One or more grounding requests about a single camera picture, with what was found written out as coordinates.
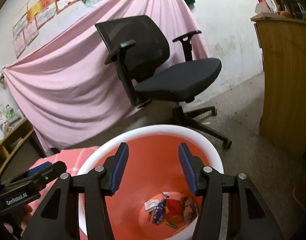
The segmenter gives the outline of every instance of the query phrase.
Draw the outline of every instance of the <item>blue gripper pad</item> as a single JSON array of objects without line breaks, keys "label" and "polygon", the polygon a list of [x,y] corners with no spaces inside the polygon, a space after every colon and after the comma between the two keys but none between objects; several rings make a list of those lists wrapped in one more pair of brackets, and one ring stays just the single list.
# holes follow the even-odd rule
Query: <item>blue gripper pad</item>
[{"label": "blue gripper pad", "polygon": [[107,157],[103,166],[106,168],[105,178],[102,180],[101,189],[107,196],[113,196],[119,189],[126,163],[128,160],[128,145],[122,142],[114,156]]},{"label": "blue gripper pad", "polygon": [[42,164],[40,164],[39,166],[37,166],[35,168],[32,168],[31,170],[28,171],[27,177],[29,177],[31,175],[34,175],[35,173],[37,173],[39,171],[42,171],[43,169],[49,167],[50,165],[52,165],[51,162],[45,162],[45,163],[42,163]]},{"label": "blue gripper pad", "polygon": [[206,179],[201,173],[201,169],[205,166],[202,160],[191,154],[186,143],[179,145],[179,159],[189,190],[194,196],[203,195]]}]

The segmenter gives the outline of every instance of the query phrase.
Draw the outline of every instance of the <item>office chair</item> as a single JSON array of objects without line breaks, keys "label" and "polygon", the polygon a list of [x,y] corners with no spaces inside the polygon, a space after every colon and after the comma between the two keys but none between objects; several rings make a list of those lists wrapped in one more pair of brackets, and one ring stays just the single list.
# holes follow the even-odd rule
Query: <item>office chair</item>
[{"label": "office chair", "polygon": [[196,95],[208,88],[218,77],[222,65],[217,58],[193,60],[190,40],[201,31],[179,36],[185,61],[154,75],[155,70],[170,56],[170,47],[162,31],[146,15],[121,18],[95,24],[109,54],[104,64],[114,62],[117,74],[133,106],[146,106],[151,100],[175,102],[173,114],[177,125],[191,127],[223,141],[224,149],[232,142],[219,132],[194,120],[194,117],[211,111],[214,106],[183,112],[179,102],[190,103]]}]

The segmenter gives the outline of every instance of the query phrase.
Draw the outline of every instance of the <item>mesh chair backrest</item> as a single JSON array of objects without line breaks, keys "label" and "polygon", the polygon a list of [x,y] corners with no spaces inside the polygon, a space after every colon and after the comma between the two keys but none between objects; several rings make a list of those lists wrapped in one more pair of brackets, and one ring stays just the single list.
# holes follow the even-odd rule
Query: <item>mesh chair backrest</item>
[{"label": "mesh chair backrest", "polygon": [[155,70],[170,56],[167,39],[146,15],[101,22],[96,24],[96,28],[109,51],[121,42],[136,41],[136,45],[127,50],[125,65],[129,77],[137,82],[153,76]]}]

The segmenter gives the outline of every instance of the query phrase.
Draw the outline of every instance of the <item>orange trash can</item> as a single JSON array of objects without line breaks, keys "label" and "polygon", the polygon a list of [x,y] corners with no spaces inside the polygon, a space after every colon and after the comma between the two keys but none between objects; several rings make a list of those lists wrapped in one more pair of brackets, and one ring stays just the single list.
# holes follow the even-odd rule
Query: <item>orange trash can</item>
[{"label": "orange trash can", "polygon": [[[171,198],[192,197],[200,208],[201,197],[194,197],[187,187],[178,158],[178,147],[187,143],[191,153],[205,165],[223,173],[218,152],[204,136],[189,128],[176,125],[152,125],[125,132],[102,145],[83,164],[78,175],[102,165],[114,155],[121,142],[129,147],[129,157],[119,190],[106,197],[108,215],[116,240],[187,240],[193,235],[197,218],[184,230],[174,234],[185,223],[174,229],[165,223],[147,221],[144,203],[170,193]],[[79,200],[79,223],[85,234],[84,199]]]}]

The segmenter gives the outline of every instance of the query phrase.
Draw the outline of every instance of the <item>pink fabric backdrop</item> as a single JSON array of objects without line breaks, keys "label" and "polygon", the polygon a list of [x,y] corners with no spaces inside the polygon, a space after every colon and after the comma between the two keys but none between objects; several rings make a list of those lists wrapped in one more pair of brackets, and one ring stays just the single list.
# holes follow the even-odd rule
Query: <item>pink fabric backdrop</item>
[{"label": "pink fabric backdrop", "polygon": [[[45,150],[84,141],[137,111],[132,107],[94,24],[146,14],[170,45],[160,67],[183,62],[172,39],[199,29],[184,0],[105,0],[42,48],[3,70],[19,107]],[[195,58],[207,57],[201,35],[192,39]]]}]

